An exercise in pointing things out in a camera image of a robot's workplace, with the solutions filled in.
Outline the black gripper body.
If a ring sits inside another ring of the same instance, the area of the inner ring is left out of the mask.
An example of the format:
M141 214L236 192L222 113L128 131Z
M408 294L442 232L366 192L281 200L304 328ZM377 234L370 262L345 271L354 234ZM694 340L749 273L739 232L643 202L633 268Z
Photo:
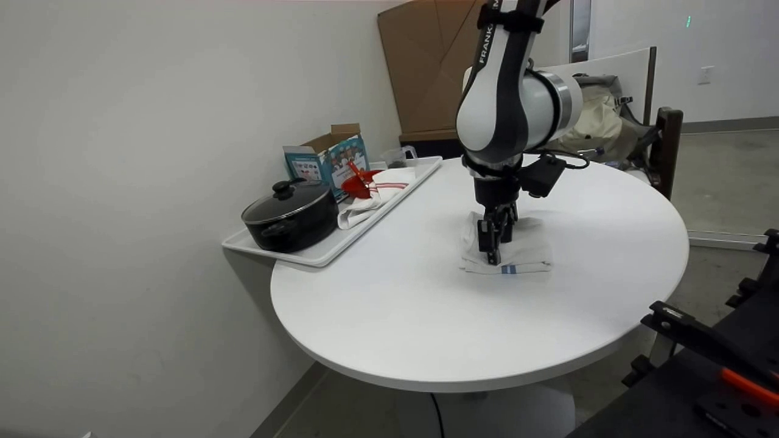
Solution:
M477 178L474 200L482 208L478 219L497 219L502 225L502 243L514 237L517 187L509 178Z

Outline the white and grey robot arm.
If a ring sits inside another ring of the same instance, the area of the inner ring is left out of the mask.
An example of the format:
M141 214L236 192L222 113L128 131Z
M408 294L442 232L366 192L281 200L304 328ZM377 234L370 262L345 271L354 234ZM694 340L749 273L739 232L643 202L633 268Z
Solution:
M531 60L554 2L486 0L477 15L477 56L461 80L454 131L483 208L474 237L489 265L498 265L502 247L514 242L517 192L548 197L559 180L566 163L548 144L581 113L578 84L534 70Z

